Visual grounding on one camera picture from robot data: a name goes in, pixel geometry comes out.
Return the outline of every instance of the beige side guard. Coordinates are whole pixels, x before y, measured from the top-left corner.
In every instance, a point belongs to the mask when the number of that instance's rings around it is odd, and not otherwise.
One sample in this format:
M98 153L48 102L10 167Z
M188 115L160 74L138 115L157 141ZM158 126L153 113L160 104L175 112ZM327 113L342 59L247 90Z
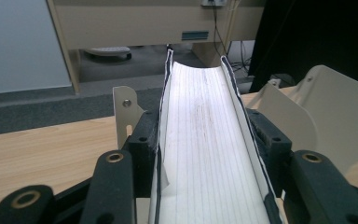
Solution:
M318 151L344 175L358 162L358 82L335 70L313 67L287 95L267 84L246 107L269 118L294 151Z

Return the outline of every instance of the screw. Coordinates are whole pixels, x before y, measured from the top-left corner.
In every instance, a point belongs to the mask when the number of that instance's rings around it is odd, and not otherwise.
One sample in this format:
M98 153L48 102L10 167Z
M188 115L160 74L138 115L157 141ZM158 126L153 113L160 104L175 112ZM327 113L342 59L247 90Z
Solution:
M132 104L131 100L125 100L125 101L123 101L123 106L124 106L124 107L130 107L131 104Z

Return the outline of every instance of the brass insert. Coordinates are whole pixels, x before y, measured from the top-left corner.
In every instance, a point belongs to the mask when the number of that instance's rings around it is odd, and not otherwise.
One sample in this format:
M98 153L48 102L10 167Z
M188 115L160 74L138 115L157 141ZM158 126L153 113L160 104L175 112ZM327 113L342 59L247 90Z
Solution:
M106 160L108 162L118 162L118 161L123 160L123 158L124 158L123 154L115 152L115 153L112 153L112 154L108 155L106 157Z
M30 198L29 200L26 200L25 202L21 202L21 199L23 199L26 196L32 196L32 198ZM11 202L11 206L13 208L24 208L24 207L28 207L29 205L35 203L38 199L40 198L40 192L36 191L36 190L29 190L26 192L23 192L22 194L18 195L13 202Z
M306 161L310 161L310 162L315 162L315 163L319 163L322 162L322 159L320 157L318 157L315 154L312 153L306 153L304 155L302 155L302 158Z

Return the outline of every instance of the power outlet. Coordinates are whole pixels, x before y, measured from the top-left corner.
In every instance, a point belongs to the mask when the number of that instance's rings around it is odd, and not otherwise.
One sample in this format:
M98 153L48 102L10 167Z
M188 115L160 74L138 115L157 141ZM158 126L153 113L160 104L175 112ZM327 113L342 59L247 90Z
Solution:
M201 0L201 5L203 7L211 7L213 6L213 1L217 7L223 7L227 4L227 0Z

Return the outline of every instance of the round hole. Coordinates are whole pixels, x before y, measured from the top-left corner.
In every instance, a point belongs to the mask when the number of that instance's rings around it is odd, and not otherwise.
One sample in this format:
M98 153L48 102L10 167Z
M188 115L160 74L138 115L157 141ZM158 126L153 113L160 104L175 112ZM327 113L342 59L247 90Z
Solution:
M115 220L115 216L110 213L103 213L97 218L97 224L111 224Z
M29 205L35 203L39 198L40 198L39 191L29 190L18 195L13 200L13 202L11 202L11 206L17 209L28 207Z
M306 153L302 156L302 158L306 161L310 161L310 162L321 162L322 159L319 158L318 156L311 154L311 153Z
M347 220L348 220L350 223L356 223L356 224L358 224L358 216L356 216L356 215L353 215L353 214L347 215Z
M123 101L123 106L124 106L124 107L130 107L131 104L132 104L131 100L125 100L125 101Z
M124 158L123 154L115 152L115 153L112 153L112 154L108 155L106 157L106 160L108 162L118 162L118 161L123 160L123 158Z

